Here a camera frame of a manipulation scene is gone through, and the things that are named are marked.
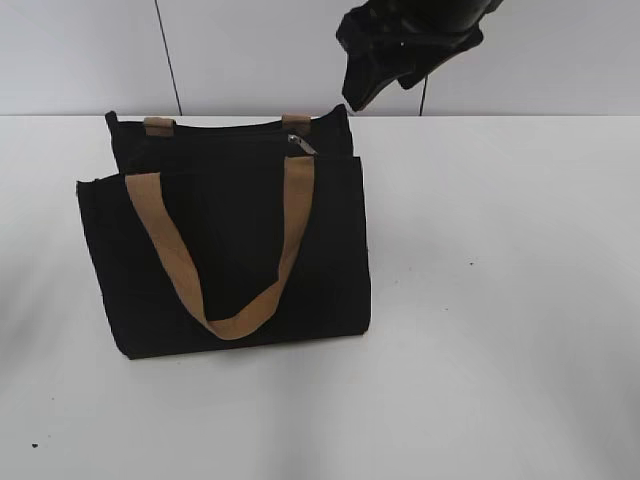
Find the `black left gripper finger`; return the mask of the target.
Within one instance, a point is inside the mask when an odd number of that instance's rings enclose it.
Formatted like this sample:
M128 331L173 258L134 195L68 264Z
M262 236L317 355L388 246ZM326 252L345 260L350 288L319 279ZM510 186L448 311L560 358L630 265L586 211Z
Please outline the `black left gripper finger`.
M389 55L347 57L342 95L354 112L364 110L400 75L400 59Z
M420 81L427 79L431 73L454 57L479 46L484 40L484 34L479 27L475 27L470 35L454 47L423 46L417 49L415 68L408 74L397 79L404 90L410 90Z

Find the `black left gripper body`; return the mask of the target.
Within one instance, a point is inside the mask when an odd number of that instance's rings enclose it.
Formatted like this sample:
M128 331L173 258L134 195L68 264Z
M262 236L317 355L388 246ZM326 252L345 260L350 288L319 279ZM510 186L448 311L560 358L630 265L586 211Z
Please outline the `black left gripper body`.
M500 6L499 1L368 1L344 15L336 39L347 57L398 57L398 79L415 68L419 47L457 46Z

